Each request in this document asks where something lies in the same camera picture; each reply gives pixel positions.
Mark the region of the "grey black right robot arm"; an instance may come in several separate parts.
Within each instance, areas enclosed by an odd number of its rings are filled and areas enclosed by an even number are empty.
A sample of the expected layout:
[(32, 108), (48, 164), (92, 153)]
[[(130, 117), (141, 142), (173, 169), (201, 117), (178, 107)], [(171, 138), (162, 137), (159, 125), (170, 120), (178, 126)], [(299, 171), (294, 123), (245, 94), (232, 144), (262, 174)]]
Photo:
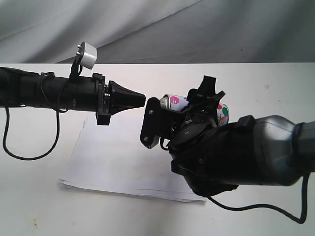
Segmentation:
[(219, 125), (224, 96), (216, 79), (205, 76), (188, 93), (186, 117), (168, 143), (171, 170), (192, 191), (210, 197), (239, 185), (291, 186), (315, 170), (315, 124), (272, 115), (247, 115)]

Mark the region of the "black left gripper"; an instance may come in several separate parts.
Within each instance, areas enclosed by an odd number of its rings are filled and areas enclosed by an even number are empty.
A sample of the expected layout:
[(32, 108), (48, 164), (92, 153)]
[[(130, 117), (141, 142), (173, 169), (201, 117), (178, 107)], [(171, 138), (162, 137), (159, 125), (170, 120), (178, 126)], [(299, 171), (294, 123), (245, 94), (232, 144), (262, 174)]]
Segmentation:
[(66, 102), (70, 110), (94, 112), (97, 125), (109, 125), (111, 115), (144, 107), (144, 94), (122, 87), (114, 81), (107, 86), (105, 99), (105, 77), (93, 73), (91, 77), (76, 76), (69, 79)]

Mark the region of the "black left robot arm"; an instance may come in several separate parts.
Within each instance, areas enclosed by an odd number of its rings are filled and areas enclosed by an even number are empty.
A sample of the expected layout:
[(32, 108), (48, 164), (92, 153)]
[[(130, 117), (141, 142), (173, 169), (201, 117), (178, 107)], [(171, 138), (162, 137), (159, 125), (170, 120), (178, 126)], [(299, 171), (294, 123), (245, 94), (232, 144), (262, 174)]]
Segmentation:
[(98, 73), (65, 78), (7, 67), (0, 69), (0, 97), (1, 106), (94, 112), (98, 125), (109, 125), (114, 114), (144, 107), (146, 101), (145, 95), (106, 82)]

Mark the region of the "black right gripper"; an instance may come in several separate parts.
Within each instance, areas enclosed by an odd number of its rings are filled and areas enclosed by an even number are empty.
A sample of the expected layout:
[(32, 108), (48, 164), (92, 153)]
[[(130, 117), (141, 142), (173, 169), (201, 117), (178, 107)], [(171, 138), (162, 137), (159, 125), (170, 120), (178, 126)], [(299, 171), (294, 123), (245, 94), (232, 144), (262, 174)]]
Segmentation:
[(217, 107), (225, 92), (216, 93), (215, 86), (216, 78), (204, 76), (199, 88), (188, 91), (188, 102), (172, 104), (170, 148), (191, 146), (206, 129), (218, 127)]

